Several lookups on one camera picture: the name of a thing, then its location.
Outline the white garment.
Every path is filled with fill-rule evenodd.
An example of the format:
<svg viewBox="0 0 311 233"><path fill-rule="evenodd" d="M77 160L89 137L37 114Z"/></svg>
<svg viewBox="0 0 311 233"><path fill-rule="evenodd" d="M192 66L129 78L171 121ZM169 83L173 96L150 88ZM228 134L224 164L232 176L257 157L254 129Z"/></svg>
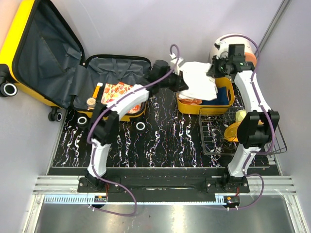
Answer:
<svg viewBox="0 0 311 233"><path fill-rule="evenodd" d="M183 80L189 87L188 90L179 92L181 99L214 100L217 98L218 89L215 79L207 76L211 63L185 62L179 71L182 71Z"/></svg>

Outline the navy blue garment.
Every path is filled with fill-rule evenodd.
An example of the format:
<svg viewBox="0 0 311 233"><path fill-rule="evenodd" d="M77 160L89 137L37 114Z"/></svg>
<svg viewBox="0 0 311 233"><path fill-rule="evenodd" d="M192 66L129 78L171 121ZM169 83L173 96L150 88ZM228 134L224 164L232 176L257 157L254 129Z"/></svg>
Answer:
<svg viewBox="0 0 311 233"><path fill-rule="evenodd" d="M214 100L203 100L201 105L229 105L226 87L218 88L217 98Z"/></svg>

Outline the yellow Pikachu suitcase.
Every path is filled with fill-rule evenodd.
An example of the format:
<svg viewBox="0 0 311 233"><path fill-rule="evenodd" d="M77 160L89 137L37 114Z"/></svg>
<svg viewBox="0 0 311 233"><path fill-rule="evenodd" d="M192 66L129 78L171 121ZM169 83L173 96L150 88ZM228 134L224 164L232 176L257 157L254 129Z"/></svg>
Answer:
<svg viewBox="0 0 311 233"><path fill-rule="evenodd" d="M19 90L51 107L48 119L60 121L61 109L78 113L86 128L92 109L86 102L96 85L135 85L151 70L140 56L98 54L86 58L79 39L50 0L23 0L0 50L0 95Z"/></svg>

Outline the orange printed cloth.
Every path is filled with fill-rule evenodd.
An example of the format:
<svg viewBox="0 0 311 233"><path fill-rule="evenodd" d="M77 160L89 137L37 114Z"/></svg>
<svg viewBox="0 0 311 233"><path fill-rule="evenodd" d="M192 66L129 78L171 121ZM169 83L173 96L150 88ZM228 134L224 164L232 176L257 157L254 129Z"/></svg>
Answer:
<svg viewBox="0 0 311 233"><path fill-rule="evenodd" d="M181 98L178 97L178 100L185 105L200 105L202 104L202 100L200 99L194 99L194 98Z"/></svg>

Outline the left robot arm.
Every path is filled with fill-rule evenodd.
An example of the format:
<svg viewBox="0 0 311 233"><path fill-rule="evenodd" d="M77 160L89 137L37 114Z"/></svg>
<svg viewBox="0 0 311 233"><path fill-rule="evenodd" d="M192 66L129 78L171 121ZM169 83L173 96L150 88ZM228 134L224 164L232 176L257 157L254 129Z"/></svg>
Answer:
<svg viewBox="0 0 311 233"><path fill-rule="evenodd" d="M179 71L182 58L173 58L172 65L163 60L157 60L149 74L143 76L126 94L116 100L95 106L90 124L87 142L91 144L91 159L85 178L88 187L94 192L104 189L106 162L111 144L117 139L119 122L131 108L145 102L160 88L169 88L173 92L187 90L189 87Z"/></svg>

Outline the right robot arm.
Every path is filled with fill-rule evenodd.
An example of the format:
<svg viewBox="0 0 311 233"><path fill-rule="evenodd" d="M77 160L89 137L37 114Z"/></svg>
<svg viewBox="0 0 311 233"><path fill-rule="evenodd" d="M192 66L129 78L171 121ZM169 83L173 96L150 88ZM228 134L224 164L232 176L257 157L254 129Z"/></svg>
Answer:
<svg viewBox="0 0 311 233"><path fill-rule="evenodd" d="M246 116L237 128L238 148L226 166L216 187L225 192L247 186L247 170L256 155L262 154L267 143L274 143L280 119L265 101L256 78L255 66L245 59L244 44L229 44L227 56L214 55L208 76L230 76L239 89Z"/></svg>

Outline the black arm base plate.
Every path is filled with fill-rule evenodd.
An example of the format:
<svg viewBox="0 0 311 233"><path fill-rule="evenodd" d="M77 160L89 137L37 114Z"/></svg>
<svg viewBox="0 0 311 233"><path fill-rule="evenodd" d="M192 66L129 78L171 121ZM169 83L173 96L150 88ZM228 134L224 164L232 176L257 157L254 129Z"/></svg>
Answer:
<svg viewBox="0 0 311 233"><path fill-rule="evenodd" d="M79 193L111 193L124 189L115 185L122 184L135 190L191 190L206 193L249 193L248 180L243 177L230 177L226 168L112 168L107 169L104 179L112 184L86 172L78 182Z"/></svg>

